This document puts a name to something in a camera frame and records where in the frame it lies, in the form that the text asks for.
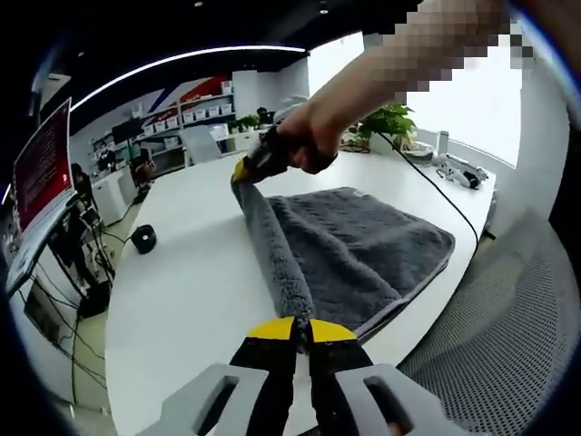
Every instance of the ceiling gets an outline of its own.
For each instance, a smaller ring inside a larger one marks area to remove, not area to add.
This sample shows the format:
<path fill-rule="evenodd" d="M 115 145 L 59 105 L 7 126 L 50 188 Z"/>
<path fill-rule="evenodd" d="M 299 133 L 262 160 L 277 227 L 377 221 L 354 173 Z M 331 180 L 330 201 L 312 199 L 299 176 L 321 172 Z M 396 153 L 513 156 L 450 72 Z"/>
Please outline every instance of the ceiling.
<path fill-rule="evenodd" d="M 419 0 L 327 0 L 329 12 L 320 14 L 319 0 L 165 0 L 141 2 L 91 2 L 91 5 L 40 5 L 32 11 L 19 6 L 13 21 L 32 29 L 31 37 L 11 45 L 5 57 L 14 61 L 11 83 L 14 109 L 7 119 L 9 129 L 0 160 L 0 182 L 9 180 L 12 159 L 34 130 L 26 119 L 30 83 L 47 53 L 54 61 L 44 71 L 66 74 L 71 80 L 44 107 L 42 115 L 68 97 L 73 103 L 93 90 L 133 69 L 172 55 L 199 49 L 232 45 L 285 45 L 310 50 L 338 37 L 362 30 L 364 34 L 392 32 Z M 279 71 L 305 54 L 290 52 L 244 52 L 205 54 L 164 64 L 132 76 L 98 94 L 72 114 L 73 131 L 114 107 L 169 84 L 223 74 L 241 69 Z"/>

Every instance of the gray towel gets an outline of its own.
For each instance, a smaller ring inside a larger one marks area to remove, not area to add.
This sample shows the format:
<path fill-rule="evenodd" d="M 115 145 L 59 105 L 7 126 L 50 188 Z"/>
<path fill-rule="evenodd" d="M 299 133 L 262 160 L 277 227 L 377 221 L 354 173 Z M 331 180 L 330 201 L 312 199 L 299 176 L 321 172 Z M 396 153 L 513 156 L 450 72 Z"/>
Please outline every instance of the gray towel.
<path fill-rule="evenodd" d="M 268 199 L 252 184 L 232 191 L 277 313 L 360 338 L 421 292 L 454 249 L 450 233 L 353 188 Z"/>

